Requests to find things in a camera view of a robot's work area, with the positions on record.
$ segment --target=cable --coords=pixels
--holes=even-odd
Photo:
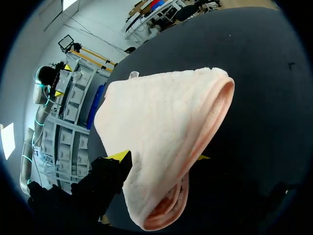
[[[141,21],[141,18],[139,18],[139,20],[140,20],[140,25],[138,26],[138,28],[140,27],[140,26],[143,26],[143,29],[141,30],[141,31],[139,31],[138,29],[136,29],[136,30],[134,30],[133,29],[133,26],[131,26],[131,29],[133,30],[133,31],[137,31],[137,32],[143,32],[144,30],[145,30],[145,26],[143,25],[143,22]]]
[[[85,26],[83,26],[81,23],[79,23],[79,22],[78,22],[77,20],[75,20],[73,17],[68,16],[68,15],[65,14],[64,12],[63,12],[63,14],[66,15],[67,17],[70,17],[72,20],[74,20],[76,23],[78,23],[81,27],[83,27],[85,30],[87,30],[88,33],[92,34]]]
[[[46,106],[49,102],[51,102],[52,104],[55,104],[55,105],[57,105],[57,106],[60,106],[59,103],[54,102],[54,101],[52,101],[52,100],[50,99],[50,95],[47,96],[47,94],[45,93],[45,89],[44,89],[44,95],[45,95],[45,97],[47,98],[47,103],[45,104],[45,106]]]
[[[29,157],[22,155],[22,157],[26,158],[27,160],[29,160],[31,163],[33,162]]]
[[[78,30],[80,30],[80,31],[82,31],[82,32],[88,33],[88,34],[90,34],[90,35],[92,35],[92,36],[94,36],[94,37],[100,39],[101,41],[105,42],[106,44],[110,45],[111,47],[113,47],[114,49],[116,49],[118,52],[120,52],[122,55],[125,56],[123,49],[121,49],[121,48],[119,48],[119,47],[117,47],[117,46],[115,46],[115,45],[113,45],[113,44],[107,42],[106,40],[104,40],[104,39],[102,39],[102,38],[100,38],[100,37],[94,35],[93,33],[90,32],[90,30],[88,30],[85,26],[83,26],[81,23],[79,23],[79,22],[78,22],[77,20],[75,20],[73,17],[68,16],[67,14],[64,14],[64,15],[66,15],[67,17],[71,18],[73,21],[75,21],[76,23],[78,23],[78,24],[79,24],[81,27],[83,27],[86,31],[85,31],[85,30],[82,30],[82,29],[80,29],[80,28],[76,28],[76,27],[70,26],[70,25],[68,25],[68,24],[64,24],[65,26],[70,27],[70,28],[74,28],[74,29],[78,29]]]
[[[40,172],[39,172],[39,170],[38,170],[38,166],[37,166],[37,163],[36,163],[36,159],[35,159],[35,149],[34,149],[34,147],[36,146],[36,144],[37,144],[37,142],[39,141],[39,139],[41,138],[41,136],[43,135],[43,133],[44,133],[44,126],[45,126],[45,123],[47,122],[47,120],[48,120],[48,117],[45,119],[45,122],[44,122],[44,124],[43,124],[43,128],[42,128],[42,130],[41,130],[41,133],[40,133],[40,135],[38,136],[38,138],[37,138],[37,140],[35,141],[35,142],[33,142],[34,141],[34,137],[35,137],[35,133],[34,133],[34,135],[33,135],[33,139],[32,139],[32,146],[31,146],[31,148],[32,148],[32,154],[33,154],[33,160],[34,160],[34,164],[35,164],[35,167],[36,167],[36,170],[37,170],[37,173],[38,173],[38,177],[39,177],[39,180],[40,180],[40,185],[41,185],[41,187],[43,186],[43,184],[42,184],[42,181],[41,181],[41,177],[40,177]]]

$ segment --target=white panel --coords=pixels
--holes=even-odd
[[[79,10],[87,4],[91,4],[94,0],[79,0]]]
[[[39,19],[43,29],[47,28],[49,24],[62,12],[62,2],[54,0],[43,11],[39,13]]]

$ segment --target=storage bin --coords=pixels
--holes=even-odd
[[[67,160],[71,159],[70,156],[70,146],[67,144],[61,144],[59,149],[59,158],[60,160]]]

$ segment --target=blue object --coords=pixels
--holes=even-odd
[[[156,4],[154,4],[153,7],[151,7],[151,10],[156,10],[159,6],[162,6],[165,2],[163,0],[158,1]]]
[[[88,114],[88,118],[87,118],[87,126],[86,126],[86,128],[88,130],[91,129],[92,122],[94,120],[94,116],[96,116],[96,111],[97,111],[97,108],[98,108],[98,104],[99,104],[99,102],[101,100],[104,88],[105,88],[105,85],[101,85],[100,87],[98,87],[97,93],[94,96],[94,99],[93,99],[93,102],[92,102],[92,105],[91,105],[91,108],[90,108],[90,111],[89,111],[89,114]]]

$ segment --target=folded towel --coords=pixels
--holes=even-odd
[[[123,192],[131,219],[146,231],[182,214],[188,172],[221,125],[234,81],[218,68],[112,82],[94,125],[108,156],[131,150]]]

